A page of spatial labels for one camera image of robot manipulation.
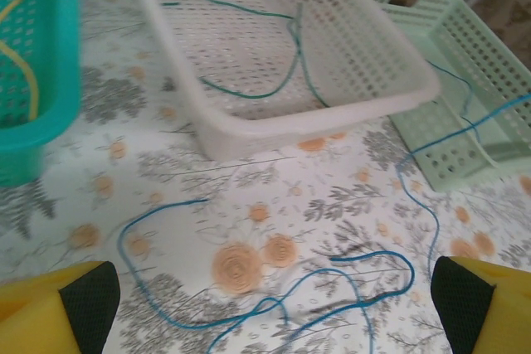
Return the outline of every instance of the table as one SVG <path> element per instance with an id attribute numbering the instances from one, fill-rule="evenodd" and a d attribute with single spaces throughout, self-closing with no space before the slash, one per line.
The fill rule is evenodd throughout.
<path id="1" fill-rule="evenodd" d="M 435 222 L 397 180 L 394 165 L 406 149 L 388 119 L 212 162 L 201 155 L 175 100 L 178 88 L 137 0 L 83 0 L 83 7 L 83 109 L 49 146 L 42 179 L 0 189 L 0 280 L 109 259 L 119 271 L 122 301 L 105 353 L 205 352 L 226 327 L 188 331 L 166 324 L 116 249 L 119 232 L 136 216 L 202 197 L 209 202 L 158 213 L 125 239 L 141 277 L 171 315 L 191 322 L 249 311 L 330 266 L 329 255 L 385 248 L 410 259 L 417 279 L 407 294 L 368 309 L 376 352 L 451 352 L 429 293 L 426 257 Z M 433 192 L 415 165 L 405 175 L 409 190 L 441 220 L 437 256 L 531 270 L 531 173 L 447 194 Z M 243 255 L 222 259 L 235 243 Z M 387 256 L 342 270 L 364 297 L 399 289 L 410 278 L 406 265 Z M 228 293 L 249 284 L 256 286 L 252 293 Z M 287 326 L 275 310 L 245 322 L 215 352 L 282 352 L 283 337 L 353 301 L 343 277 L 318 274 L 286 300 Z M 353 310 L 312 327 L 290 352 L 367 353 L 363 315 Z"/>

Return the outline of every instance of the yellow cord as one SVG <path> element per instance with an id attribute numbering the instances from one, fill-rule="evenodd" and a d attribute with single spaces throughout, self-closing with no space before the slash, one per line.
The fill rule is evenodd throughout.
<path id="1" fill-rule="evenodd" d="M 4 18 L 23 0 L 12 0 L 1 12 L 0 12 L 0 24 Z M 28 120 L 33 120 L 37 117 L 37 112 L 39 108 L 39 87 L 37 83 L 37 78 L 35 73 L 33 73 L 32 68 L 27 64 L 27 62 L 18 55 L 11 47 L 6 45 L 4 41 L 0 41 L 0 51 L 4 53 L 8 58 L 10 58 L 18 67 L 21 69 L 22 73 L 26 77 L 27 84 L 30 88 L 30 108 Z"/>

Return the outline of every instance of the teal plastic basket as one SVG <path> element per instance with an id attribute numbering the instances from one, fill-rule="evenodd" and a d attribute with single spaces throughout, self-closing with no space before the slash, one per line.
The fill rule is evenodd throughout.
<path id="1" fill-rule="evenodd" d="M 4 9 L 12 0 L 0 0 Z M 38 116 L 28 122 L 30 93 L 20 68 L 0 53 L 0 186 L 42 173 L 44 145 L 63 133 L 80 104 L 78 0 L 23 0 L 0 22 L 0 40 L 33 69 Z"/>
<path id="2" fill-rule="evenodd" d="M 463 0 L 375 0 L 436 65 L 473 87 L 466 115 L 476 121 L 502 104 L 531 93 L 531 73 Z M 461 117 L 469 90 L 438 72 L 441 96 L 391 117 L 410 150 L 468 127 Z M 522 103 L 415 156 L 435 191 L 447 191 L 531 167 L 531 106 Z"/>

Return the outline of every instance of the plastic basket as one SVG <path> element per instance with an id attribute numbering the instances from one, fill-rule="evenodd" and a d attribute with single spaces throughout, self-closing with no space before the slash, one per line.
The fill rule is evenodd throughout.
<path id="1" fill-rule="evenodd" d="M 463 0 L 375 0 L 429 60 L 468 80 L 474 96 L 468 120 L 478 120 L 531 92 L 531 72 Z M 460 112 L 466 85 L 441 73 L 436 101 L 392 116 L 413 150 L 468 126 Z M 531 166 L 531 104 L 510 109 L 478 129 L 416 156 L 436 191 L 502 177 Z"/>
<path id="2" fill-rule="evenodd" d="M 321 109 L 300 67 L 265 99 L 238 98 L 198 80 L 247 95 L 271 92 L 295 53 L 285 20 L 206 0 L 141 0 L 210 158 L 240 158 L 337 133 L 413 109 L 439 92 L 436 74 L 371 0 L 222 1 L 291 16 L 302 3 L 309 75 L 330 108 Z"/>
<path id="3" fill-rule="evenodd" d="M 11 1 L 0 0 L 0 9 Z M 28 122 L 26 78 L 0 53 L 0 186 L 39 177 L 44 144 L 61 134 L 77 115 L 78 24 L 78 0 L 23 0 L 0 23 L 0 40 L 33 69 L 40 91 L 38 116 Z"/>

